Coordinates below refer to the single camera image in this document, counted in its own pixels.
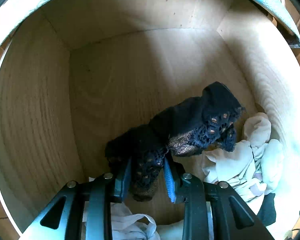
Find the navy lace garment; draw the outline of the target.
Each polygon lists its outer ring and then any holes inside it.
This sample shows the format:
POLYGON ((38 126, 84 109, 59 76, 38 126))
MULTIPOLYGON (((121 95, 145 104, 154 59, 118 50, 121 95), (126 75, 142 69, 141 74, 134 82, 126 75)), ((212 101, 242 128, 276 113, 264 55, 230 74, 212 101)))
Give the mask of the navy lace garment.
POLYGON ((211 145, 232 152, 236 143, 234 123, 242 112, 243 107, 228 87, 214 82, 203 89, 202 96, 168 107, 149 123, 107 142, 109 168, 116 172, 130 162, 130 194, 138 202, 148 202, 157 191, 167 155, 200 155, 211 145))

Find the white pink cartoon sock bundle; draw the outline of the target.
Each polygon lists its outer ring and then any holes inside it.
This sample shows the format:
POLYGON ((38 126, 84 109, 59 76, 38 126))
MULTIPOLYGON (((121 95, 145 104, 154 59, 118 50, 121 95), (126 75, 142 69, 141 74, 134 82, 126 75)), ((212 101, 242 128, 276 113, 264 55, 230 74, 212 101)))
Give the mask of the white pink cartoon sock bundle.
POLYGON ((258 213, 266 197, 277 188, 283 172, 283 146, 270 135, 271 123, 266 114, 248 118, 243 140, 235 144, 232 152, 218 148, 203 153, 204 181, 226 181, 258 213))

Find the open wooden drawer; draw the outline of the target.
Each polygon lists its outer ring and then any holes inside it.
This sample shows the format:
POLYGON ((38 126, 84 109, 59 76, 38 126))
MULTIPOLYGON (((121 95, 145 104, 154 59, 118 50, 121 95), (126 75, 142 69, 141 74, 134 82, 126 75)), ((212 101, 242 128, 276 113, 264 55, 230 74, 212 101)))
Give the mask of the open wooden drawer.
MULTIPOLYGON (((286 8, 300 34, 300 10, 286 8)), ((19 235, 106 142, 219 81, 285 150, 284 239, 300 209, 300 48, 256 0, 1 0, 0 201, 19 235)))

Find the white sheer sock bundle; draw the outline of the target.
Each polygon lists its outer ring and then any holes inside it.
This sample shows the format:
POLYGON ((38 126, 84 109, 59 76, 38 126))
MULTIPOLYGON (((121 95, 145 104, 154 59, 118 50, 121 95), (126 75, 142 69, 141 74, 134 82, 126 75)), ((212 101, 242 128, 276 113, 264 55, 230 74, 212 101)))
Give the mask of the white sheer sock bundle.
POLYGON ((147 214, 133 214, 124 203, 111 203, 113 239, 160 239, 155 220, 147 214))

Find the dark grey sock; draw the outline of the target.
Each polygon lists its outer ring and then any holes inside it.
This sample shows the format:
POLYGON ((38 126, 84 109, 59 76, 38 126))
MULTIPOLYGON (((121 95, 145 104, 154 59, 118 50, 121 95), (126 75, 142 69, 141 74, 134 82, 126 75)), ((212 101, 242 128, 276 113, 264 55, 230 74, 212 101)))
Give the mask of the dark grey sock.
POLYGON ((257 214, 264 226, 270 226, 276 222, 276 210, 274 205, 274 193, 269 193, 263 199, 261 208, 257 214))

